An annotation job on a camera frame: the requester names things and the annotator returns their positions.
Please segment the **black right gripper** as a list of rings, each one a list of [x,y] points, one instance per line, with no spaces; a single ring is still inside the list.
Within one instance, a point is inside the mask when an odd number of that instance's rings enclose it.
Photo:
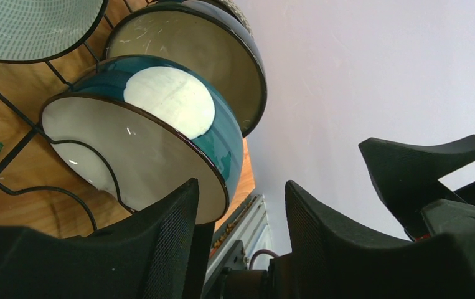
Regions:
[[[369,138],[359,149],[379,199],[409,238],[475,232],[475,181],[455,191],[440,182],[475,162],[475,135],[434,146]]]

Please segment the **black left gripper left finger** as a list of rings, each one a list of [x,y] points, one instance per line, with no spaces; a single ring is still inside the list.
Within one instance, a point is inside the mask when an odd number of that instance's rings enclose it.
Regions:
[[[86,237],[0,226],[0,298],[200,298],[210,236],[199,183]]]

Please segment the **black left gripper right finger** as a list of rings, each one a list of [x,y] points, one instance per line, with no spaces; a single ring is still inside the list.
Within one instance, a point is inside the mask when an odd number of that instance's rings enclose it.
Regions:
[[[301,298],[475,298],[475,232],[419,242],[383,234],[285,185]]]

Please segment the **teal white striped bowl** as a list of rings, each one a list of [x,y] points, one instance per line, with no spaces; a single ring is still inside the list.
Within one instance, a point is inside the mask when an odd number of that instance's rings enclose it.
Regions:
[[[195,178],[196,222],[217,221],[242,172],[242,133],[224,97],[188,68],[152,55],[96,64],[44,104],[40,124],[67,165],[132,211]]]

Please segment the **black wire dish rack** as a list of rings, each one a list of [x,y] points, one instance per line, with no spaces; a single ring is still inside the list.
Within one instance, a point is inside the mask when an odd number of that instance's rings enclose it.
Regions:
[[[44,102],[102,57],[117,23],[146,1],[110,1],[104,18],[76,49],[50,62],[0,62],[0,225],[55,237],[88,235],[129,212],[75,174],[32,126]]]

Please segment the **dark blue glazed bowl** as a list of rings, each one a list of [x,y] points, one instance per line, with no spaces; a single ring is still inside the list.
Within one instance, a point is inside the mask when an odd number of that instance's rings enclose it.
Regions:
[[[162,57],[200,75],[233,110],[243,136],[267,103],[266,73],[253,37],[232,15],[207,1],[154,1],[127,15],[110,33],[106,59]]]

